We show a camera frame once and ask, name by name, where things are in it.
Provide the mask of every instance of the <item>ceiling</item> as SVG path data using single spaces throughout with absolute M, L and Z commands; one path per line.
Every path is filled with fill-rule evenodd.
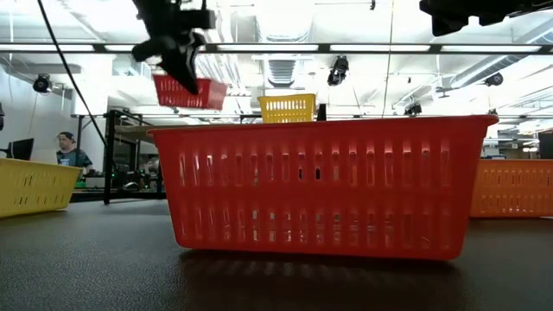
M 148 38 L 144 26 L 135 18 L 137 12 L 131 0 L 43 1 L 59 41 L 138 43 Z M 371 10 L 371 1 L 361 0 L 207 2 L 218 11 L 219 28 L 206 32 L 207 39 L 215 43 L 270 41 L 279 37 L 297 42 L 512 44 L 527 42 L 529 35 L 540 27 L 548 27 L 549 31 L 549 23 L 553 27 L 553 12 L 542 11 L 485 28 L 471 21 L 458 33 L 435 38 L 431 34 L 430 17 L 418 10 L 418 1 L 414 0 L 377 0 L 374 10 Z M 0 0 L 0 4 L 0 41 L 50 42 L 36 1 Z M 199 1 L 187 6 L 199 6 Z M 14 66 L 60 64 L 55 54 L 14 54 L 12 57 Z M 98 78 L 110 81 L 110 105 L 147 114 L 172 113 L 157 106 L 149 67 L 144 69 L 129 55 L 94 57 L 67 56 L 70 63 L 85 68 L 83 75 L 91 61 L 112 63 L 112 75 Z M 352 54 L 347 58 L 350 71 L 346 80 L 340 86 L 329 87 L 327 76 L 335 55 L 296 55 L 292 58 L 296 62 L 294 83 L 290 88 L 277 89 L 269 83 L 272 73 L 267 59 L 290 61 L 289 55 L 210 54 L 201 55 L 198 62 L 200 76 L 223 80 L 233 86 L 233 95 L 241 95 L 227 97 L 226 114 L 257 111 L 257 96 L 312 92 L 317 94 L 319 103 L 329 104 L 328 113 L 336 118 L 403 115 L 404 107 L 413 102 L 421 104 L 423 115 L 487 113 L 497 108 L 498 114 L 505 116 L 502 124 L 496 126 L 499 130 L 529 122 L 528 118 L 518 118 L 520 115 L 535 117 L 542 129 L 549 126 L 549 115 L 553 116 L 550 94 L 553 89 L 548 82 L 553 74 L 550 56 L 530 56 L 501 67 L 505 78 L 501 86 L 483 86 L 477 81 L 446 92 L 447 97 L 436 88 L 447 88 L 458 74 L 480 70 L 485 65 L 483 60 L 494 59 L 485 55 L 430 54 Z M 52 71 L 53 79 L 71 87 L 66 75 L 59 68 L 56 70 Z M 160 124 L 191 122 L 190 118 L 153 120 Z

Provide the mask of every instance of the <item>computer monitor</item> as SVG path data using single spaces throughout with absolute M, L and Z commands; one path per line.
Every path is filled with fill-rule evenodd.
M 0 149 L 0 151 L 5 152 L 6 157 L 9 159 L 29 161 L 31 159 L 31 154 L 33 153 L 34 144 L 34 138 L 23 139 L 9 143 L 7 149 Z

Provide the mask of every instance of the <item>yellow plastic basket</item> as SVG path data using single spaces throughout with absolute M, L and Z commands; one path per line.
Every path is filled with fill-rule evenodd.
M 315 94 L 259 97 L 264 123 L 313 121 Z
M 0 218 L 67 207 L 80 168 L 0 159 Z

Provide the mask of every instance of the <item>black cable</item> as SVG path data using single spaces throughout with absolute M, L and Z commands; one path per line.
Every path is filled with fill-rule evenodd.
M 83 94 L 80 92 L 80 89 L 77 86 L 77 82 L 75 82 L 75 78 L 73 77 L 73 74 L 71 73 L 71 69 L 67 64 L 65 55 L 63 54 L 63 52 L 61 52 L 60 44 L 58 43 L 58 40 L 55 38 L 54 31 L 52 30 L 52 25 L 50 25 L 50 21 L 48 20 L 48 16 L 46 15 L 46 10 L 44 10 L 44 5 L 42 4 L 42 0 L 37 0 L 37 2 L 38 2 L 38 6 L 41 8 L 42 18 L 44 19 L 44 23 L 46 24 L 46 28 L 48 29 L 48 33 L 50 34 L 50 38 L 52 39 L 52 42 L 55 45 L 55 49 L 58 51 L 58 55 L 61 58 L 61 62 L 63 63 L 63 67 L 66 69 L 69 79 L 71 80 L 71 84 L 73 85 L 73 88 L 79 95 L 80 100 L 83 102 L 83 106 L 85 106 L 86 112 L 88 112 L 88 117 L 90 117 L 90 120 L 92 121 L 94 128 L 98 132 L 98 135 L 102 140 L 102 143 L 104 143 L 104 147 L 107 147 L 107 143 L 105 142 L 104 136 L 102 135 L 102 131 L 98 127 L 98 124 L 96 123 L 96 120 L 94 119 L 93 114 L 90 112 L 90 109 L 86 104 L 85 97 L 83 97 Z

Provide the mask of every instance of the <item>air duct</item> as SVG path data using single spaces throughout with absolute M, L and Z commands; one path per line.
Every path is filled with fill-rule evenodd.
M 553 19 L 548 20 L 539 27 L 533 29 L 526 35 L 523 35 L 514 43 L 516 44 L 551 44 L 553 43 Z M 470 86 L 473 83 L 481 81 L 500 70 L 503 70 L 510 65 L 513 65 L 527 55 L 506 55 L 506 56 L 490 56 L 476 63 L 476 65 L 468 68 L 462 73 L 458 73 L 450 80 L 450 85 L 453 88 L 461 88 Z
M 313 0 L 259 0 L 256 6 L 257 35 L 263 43 L 304 43 L 313 21 Z M 264 72 L 274 87 L 290 87 L 302 66 L 301 60 L 263 60 Z

